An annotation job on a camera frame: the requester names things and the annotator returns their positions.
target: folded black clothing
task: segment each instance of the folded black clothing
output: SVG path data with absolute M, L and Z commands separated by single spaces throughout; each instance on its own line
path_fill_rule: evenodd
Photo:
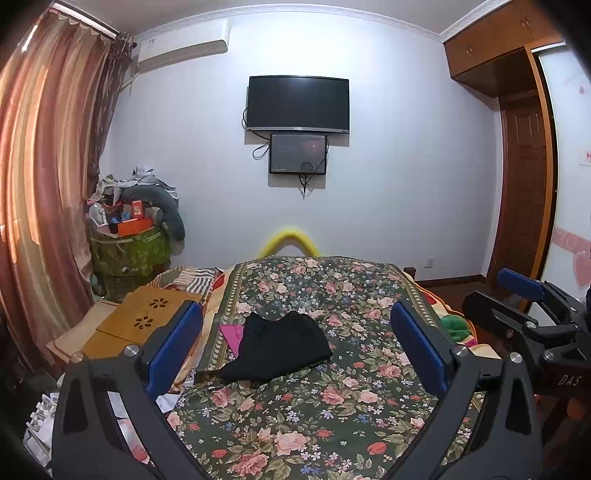
M 244 321 L 238 358 L 219 371 L 226 381 L 267 382 L 304 367 L 326 361 L 332 355 L 318 324 L 309 316 L 289 312 L 280 320 L 265 320 L 251 313 Z

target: metal screw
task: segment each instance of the metal screw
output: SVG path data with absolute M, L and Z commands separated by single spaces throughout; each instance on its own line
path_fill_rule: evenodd
M 511 352 L 509 358 L 514 364 L 520 364 L 523 361 L 523 357 L 517 352 Z
M 73 364 L 79 364 L 80 362 L 82 362 L 82 360 L 84 360 L 84 353 L 82 352 L 73 353 L 70 357 L 70 362 L 72 362 Z
M 139 346 L 132 343 L 123 349 L 123 353 L 125 356 L 136 356 L 139 353 Z
M 469 350 L 467 347 L 465 347 L 464 345 L 456 345 L 453 348 L 453 353 L 456 356 L 466 356 L 468 354 Z

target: colorful blanket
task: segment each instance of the colorful blanket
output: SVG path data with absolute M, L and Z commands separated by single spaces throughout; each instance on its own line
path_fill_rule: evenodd
M 396 266 L 351 258 L 268 257 L 238 264 L 210 325 L 196 369 L 168 421 L 213 478 L 376 480 L 413 441 L 436 405 L 390 327 L 408 299 L 421 318 L 439 318 Z M 233 356 L 220 325 L 250 312 L 274 320 L 291 310 L 316 319 L 330 363 L 263 385 L 223 385 L 216 371 Z M 482 399 L 475 397 L 444 460 L 457 458 Z

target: blue gripper pad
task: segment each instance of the blue gripper pad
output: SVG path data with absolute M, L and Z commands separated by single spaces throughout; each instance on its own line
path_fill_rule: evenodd
M 444 364 L 402 303 L 395 303 L 390 324 L 426 392 L 442 398 L 447 393 Z
M 146 393 L 152 401 L 169 391 L 202 327 L 201 305 L 193 303 L 150 362 Z
M 496 276 L 499 285 L 529 301 L 544 301 L 544 287 L 537 280 L 527 278 L 508 268 L 501 268 Z

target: floral pattern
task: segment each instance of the floral pattern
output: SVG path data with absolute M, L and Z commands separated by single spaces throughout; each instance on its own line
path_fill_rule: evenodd
M 237 265 L 197 368 L 201 375 L 169 423 L 216 479 L 379 479 L 437 402 L 390 327 L 390 308 L 401 298 L 436 325 L 393 265 L 342 257 Z M 316 319 L 331 361 L 263 385 L 221 384 L 215 372 L 232 355 L 219 325 L 240 324 L 250 312 L 274 320 L 291 310 Z M 477 413 L 471 406 L 445 461 L 459 456 Z

